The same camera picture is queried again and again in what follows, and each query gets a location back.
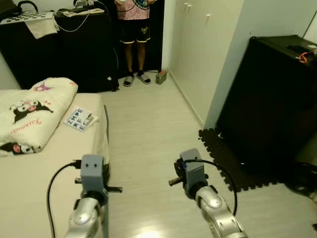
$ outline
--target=black foam mat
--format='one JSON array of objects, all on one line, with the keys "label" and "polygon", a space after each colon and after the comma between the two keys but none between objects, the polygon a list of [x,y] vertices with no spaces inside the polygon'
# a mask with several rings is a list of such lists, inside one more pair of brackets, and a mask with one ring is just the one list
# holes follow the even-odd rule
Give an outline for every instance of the black foam mat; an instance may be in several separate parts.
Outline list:
[{"label": "black foam mat", "polygon": [[[204,143],[210,156],[214,158],[214,162],[223,166],[229,172],[238,192],[269,186],[270,184],[277,184],[280,182],[279,179],[273,175],[250,173],[244,169],[240,165],[237,156],[226,144],[225,140],[218,137],[218,132],[216,130],[200,130],[199,137]],[[232,191],[232,186],[227,175],[222,171],[220,174],[228,185],[229,190]]]}]

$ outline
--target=black shorts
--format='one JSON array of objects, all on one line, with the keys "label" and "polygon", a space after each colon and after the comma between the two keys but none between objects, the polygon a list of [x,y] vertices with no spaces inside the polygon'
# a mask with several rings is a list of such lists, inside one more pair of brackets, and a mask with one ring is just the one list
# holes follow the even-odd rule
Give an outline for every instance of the black shorts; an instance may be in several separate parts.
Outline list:
[{"label": "black shorts", "polygon": [[121,20],[120,41],[132,44],[135,41],[145,43],[150,39],[150,20]]}]

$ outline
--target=pink shirt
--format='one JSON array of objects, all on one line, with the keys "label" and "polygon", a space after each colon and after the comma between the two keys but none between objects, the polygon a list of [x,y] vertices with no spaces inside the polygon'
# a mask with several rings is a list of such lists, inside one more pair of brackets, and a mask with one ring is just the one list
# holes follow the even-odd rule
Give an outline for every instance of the pink shirt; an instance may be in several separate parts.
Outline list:
[{"label": "pink shirt", "polygon": [[119,11],[118,18],[120,20],[142,20],[142,19],[150,18],[150,8],[142,9],[142,7],[138,7],[138,4],[136,4],[136,6],[133,7],[135,5],[135,2],[137,1],[140,1],[140,0],[126,0],[124,1],[123,5],[117,4],[117,9]]}]

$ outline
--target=checkerboard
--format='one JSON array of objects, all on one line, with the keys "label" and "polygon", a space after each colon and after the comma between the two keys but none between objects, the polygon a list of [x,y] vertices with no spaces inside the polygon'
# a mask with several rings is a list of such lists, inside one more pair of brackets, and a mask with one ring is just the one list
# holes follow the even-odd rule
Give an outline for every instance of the checkerboard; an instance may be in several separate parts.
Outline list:
[{"label": "checkerboard", "polygon": [[52,19],[52,18],[53,18],[53,12],[51,11],[44,11],[44,12],[27,11],[20,15],[3,19],[0,25],[17,23],[17,22],[25,22],[25,21]]}]

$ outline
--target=bed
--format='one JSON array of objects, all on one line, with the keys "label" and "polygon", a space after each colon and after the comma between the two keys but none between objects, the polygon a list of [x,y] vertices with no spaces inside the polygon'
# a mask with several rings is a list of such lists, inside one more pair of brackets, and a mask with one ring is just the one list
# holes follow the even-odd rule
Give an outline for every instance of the bed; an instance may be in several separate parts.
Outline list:
[{"label": "bed", "polygon": [[[62,121],[74,106],[91,110],[99,120],[84,132]],[[0,237],[50,237],[46,191],[53,174],[84,154],[103,155],[109,164],[108,117],[98,94],[76,94],[68,111],[45,148],[35,154],[0,158]],[[81,185],[75,185],[80,171],[64,170],[51,189],[51,206],[57,237],[64,237],[67,220]]]}]

